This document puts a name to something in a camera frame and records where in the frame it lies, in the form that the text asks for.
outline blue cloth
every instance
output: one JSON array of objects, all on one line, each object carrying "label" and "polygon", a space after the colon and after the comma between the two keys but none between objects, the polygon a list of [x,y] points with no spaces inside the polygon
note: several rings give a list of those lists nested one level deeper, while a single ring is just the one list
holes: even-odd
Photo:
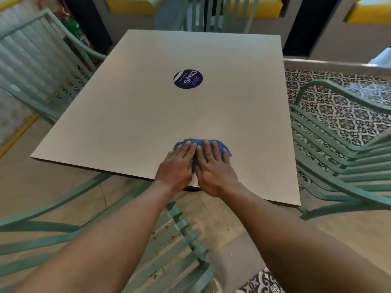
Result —
[{"label": "blue cloth", "polygon": [[[186,142],[189,141],[189,140],[190,140],[192,143],[197,143],[197,145],[200,145],[201,148],[202,148],[202,152],[203,152],[203,154],[204,154],[204,156],[205,156],[204,139],[185,139],[185,140],[183,140],[182,142],[176,143],[175,146],[174,146],[174,150],[175,150],[180,144],[183,145],[184,143],[186,143]],[[223,143],[222,141],[219,141],[219,140],[209,140],[210,146],[212,146],[212,141],[216,141],[216,142],[217,142],[217,144],[218,144],[218,146],[219,146],[219,151],[220,151],[220,156],[221,156],[221,157],[222,157],[222,150],[223,150],[224,148],[228,151],[228,154],[229,154],[230,156],[232,155],[231,151],[228,149],[228,147],[227,147],[226,145],[224,145],[224,143]],[[193,172],[194,172],[196,166],[197,166],[197,153],[194,154],[194,157],[193,157]]]}]

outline tiled floor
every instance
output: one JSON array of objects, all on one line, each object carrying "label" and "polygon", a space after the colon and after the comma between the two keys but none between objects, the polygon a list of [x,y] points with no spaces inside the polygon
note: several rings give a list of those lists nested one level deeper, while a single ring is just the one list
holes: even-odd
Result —
[{"label": "tiled floor", "polygon": [[[293,100],[300,86],[314,77],[328,77],[354,89],[362,96],[369,95],[382,103],[391,103],[391,86],[378,78],[337,73],[287,70],[288,96]],[[373,97],[373,91],[379,97]],[[391,125],[389,116],[358,111],[351,103],[344,102],[328,91],[315,89],[320,97],[311,94],[303,99],[303,105],[309,108],[320,120],[329,123],[340,135],[357,144],[362,144]],[[368,119],[363,115],[369,113]],[[350,127],[344,121],[352,121]],[[43,120],[37,122],[22,138],[0,159],[0,217],[39,206],[80,183],[90,179],[96,173],[56,164],[35,161],[29,158],[50,126]],[[142,183],[139,180],[115,176],[95,187],[88,193],[59,209],[42,216],[41,220],[80,224],[94,214],[110,206],[130,189]],[[199,241],[204,241],[210,250],[210,261],[216,268],[216,277],[222,283],[224,292],[233,292],[245,284],[252,276],[264,268],[264,263],[246,233],[243,225],[232,211],[218,198],[203,192],[180,192],[176,195],[177,205],[184,216],[191,219],[192,228],[200,231]],[[302,204],[309,209],[322,205],[322,202],[301,192]],[[299,215],[292,208],[283,207]],[[312,220],[321,230],[336,237],[355,251],[391,274],[391,212],[375,211],[331,215]],[[0,233],[0,242],[12,242],[21,239],[36,238],[42,233]],[[56,250],[62,245],[50,247]],[[18,259],[26,255],[35,255],[41,248],[11,256],[0,256],[0,263]],[[156,272],[159,278],[169,267],[163,266]],[[32,269],[0,279],[0,287],[25,277]]]}]

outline left hand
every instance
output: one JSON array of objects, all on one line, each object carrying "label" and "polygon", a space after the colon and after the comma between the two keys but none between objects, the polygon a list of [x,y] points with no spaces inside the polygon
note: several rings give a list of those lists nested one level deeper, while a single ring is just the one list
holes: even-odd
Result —
[{"label": "left hand", "polygon": [[187,141],[170,151],[160,164],[156,173],[156,181],[168,185],[173,193],[183,190],[192,180],[193,157],[197,144]]}]

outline yellow strip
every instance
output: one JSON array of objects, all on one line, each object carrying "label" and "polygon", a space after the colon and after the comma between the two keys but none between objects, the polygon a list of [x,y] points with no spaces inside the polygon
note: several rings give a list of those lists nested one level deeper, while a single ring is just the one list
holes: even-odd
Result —
[{"label": "yellow strip", "polygon": [[0,147],[0,158],[2,158],[4,156],[4,154],[12,147],[12,145],[20,138],[22,137],[22,135],[25,133],[26,130],[28,130],[28,128],[30,126],[32,126],[32,124],[37,120],[38,118],[38,115],[33,113],[25,123],[23,123],[23,125],[18,128],[18,130],[16,131],[16,133],[14,133],[9,139],[8,141]]},{"label": "yellow strip", "polygon": [[15,4],[18,4],[22,2],[23,0],[6,0],[4,2],[0,3],[0,11],[3,11],[5,9],[8,9],[9,7],[14,6]]}]

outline white table top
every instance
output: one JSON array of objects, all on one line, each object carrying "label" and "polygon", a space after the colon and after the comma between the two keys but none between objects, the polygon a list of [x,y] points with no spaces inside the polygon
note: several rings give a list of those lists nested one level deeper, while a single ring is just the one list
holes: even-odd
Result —
[{"label": "white table top", "polygon": [[[199,86],[174,84],[186,69]],[[186,138],[221,140],[251,191],[300,205],[279,36],[129,30],[31,157],[154,179]]]}]

